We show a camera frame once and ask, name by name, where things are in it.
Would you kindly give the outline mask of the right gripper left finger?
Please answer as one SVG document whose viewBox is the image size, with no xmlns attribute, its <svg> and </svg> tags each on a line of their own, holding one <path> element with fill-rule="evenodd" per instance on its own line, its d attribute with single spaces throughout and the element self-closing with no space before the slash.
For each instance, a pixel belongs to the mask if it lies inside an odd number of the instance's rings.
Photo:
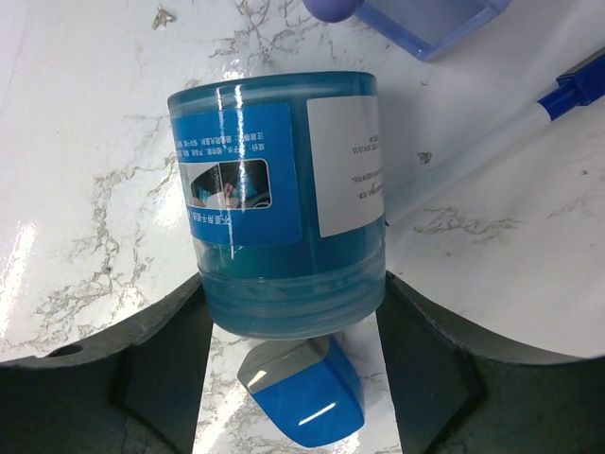
<svg viewBox="0 0 605 454">
<path fill-rule="evenodd" d="M 2 452 L 192 452 L 212 328 L 194 275 L 86 339 L 2 362 Z"/>
</svg>

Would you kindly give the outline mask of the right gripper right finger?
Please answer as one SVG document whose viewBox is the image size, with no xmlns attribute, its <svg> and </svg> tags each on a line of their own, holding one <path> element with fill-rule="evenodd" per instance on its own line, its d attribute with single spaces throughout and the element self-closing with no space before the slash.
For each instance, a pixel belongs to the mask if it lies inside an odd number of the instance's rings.
<svg viewBox="0 0 605 454">
<path fill-rule="evenodd" d="M 392 273 L 376 317 L 405 453 L 603 452 L 603 357 L 498 335 Z"/>
</svg>

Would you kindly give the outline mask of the purple bin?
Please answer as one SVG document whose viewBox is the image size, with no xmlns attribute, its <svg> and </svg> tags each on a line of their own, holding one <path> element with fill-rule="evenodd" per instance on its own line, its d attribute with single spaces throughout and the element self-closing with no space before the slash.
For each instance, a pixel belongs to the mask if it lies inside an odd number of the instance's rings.
<svg viewBox="0 0 605 454">
<path fill-rule="evenodd" d="M 315 0 L 304 3 L 324 23 L 352 17 L 420 61 L 430 61 L 503 13 L 510 0 Z"/>
</svg>

